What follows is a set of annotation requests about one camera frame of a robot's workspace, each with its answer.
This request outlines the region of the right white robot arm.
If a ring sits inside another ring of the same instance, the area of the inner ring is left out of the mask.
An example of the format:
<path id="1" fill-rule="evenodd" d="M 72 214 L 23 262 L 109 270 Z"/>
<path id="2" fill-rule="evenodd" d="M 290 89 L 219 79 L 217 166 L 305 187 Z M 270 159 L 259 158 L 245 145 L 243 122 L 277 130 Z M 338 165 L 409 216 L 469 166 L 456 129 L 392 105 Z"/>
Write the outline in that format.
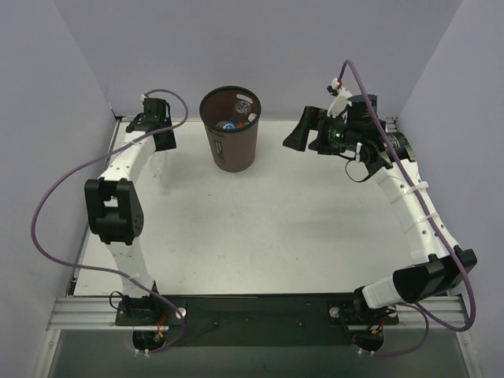
<path id="1" fill-rule="evenodd" d="M 474 251 L 458 245 L 435 210 L 408 139 L 401 132 L 387 131 L 385 121 L 375 124 L 363 96 L 350 97 L 336 117 L 326 109 L 305 107 L 283 145 L 363 163 L 394 210 L 413 264 L 357 289 L 365 308 L 415 303 L 449 291 L 476 266 Z M 347 157 L 349 152 L 354 156 Z"/>

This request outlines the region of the blue label plastic bottle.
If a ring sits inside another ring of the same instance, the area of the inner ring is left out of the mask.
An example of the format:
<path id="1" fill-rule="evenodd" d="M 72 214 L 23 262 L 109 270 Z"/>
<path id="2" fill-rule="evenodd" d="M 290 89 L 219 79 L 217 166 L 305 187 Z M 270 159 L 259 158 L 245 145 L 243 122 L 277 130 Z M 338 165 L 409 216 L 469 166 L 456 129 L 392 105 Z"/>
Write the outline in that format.
<path id="1" fill-rule="evenodd" d="M 256 120 L 257 118 L 257 114 L 256 113 L 252 113 L 248 116 L 245 116 L 245 117 L 239 117 L 239 116 L 233 116 L 231 118 L 231 120 L 222 120 L 222 121 L 219 121 L 217 124 L 216 124 L 216 128 L 217 129 L 221 129 L 221 130 L 236 130 L 236 126 L 237 124 L 241 123 L 241 122 L 249 122 L 249 124 L 245 127 L 248 127 L 248 126 L 251 126 L 252 122 L 254 120 Z"/>

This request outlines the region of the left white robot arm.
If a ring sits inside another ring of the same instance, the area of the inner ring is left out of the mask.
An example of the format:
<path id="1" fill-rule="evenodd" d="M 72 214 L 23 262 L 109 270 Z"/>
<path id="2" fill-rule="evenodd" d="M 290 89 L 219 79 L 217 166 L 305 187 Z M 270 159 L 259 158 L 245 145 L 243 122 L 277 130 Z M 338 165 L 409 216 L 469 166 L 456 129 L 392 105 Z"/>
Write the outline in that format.
<path id="1" fill-rule="evenodd" d="M 150 157 L 176 147 L 171 130 L 169 104 L 160 98 L 143 99 L 143 111 L 125 129 L 119 152 L 97 179 L 84 185 L 90 230 L 113 256 L 121 277 L 119 313 L 152 324 L 161 316 L 161 303 L 152 293 L 157 290 L 150 276 L 139 237 L 144 227 L 144 212 L 135 189 Z"/>

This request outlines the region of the clear plastic bottle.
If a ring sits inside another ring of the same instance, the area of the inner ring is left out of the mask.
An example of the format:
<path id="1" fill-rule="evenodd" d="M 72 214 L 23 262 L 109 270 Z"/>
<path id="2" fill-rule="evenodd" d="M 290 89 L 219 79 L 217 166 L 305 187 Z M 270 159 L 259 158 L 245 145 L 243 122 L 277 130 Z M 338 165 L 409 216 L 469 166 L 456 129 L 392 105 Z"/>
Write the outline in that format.
<path id="1" fill-rule="evenodd" d="M 153 178 L 157 183 L 159 193 L 162 195 L 166 195 L 169 190 L 169 158 L 170 154 L 165 150 L 154 153 L 150 160 Z"/>

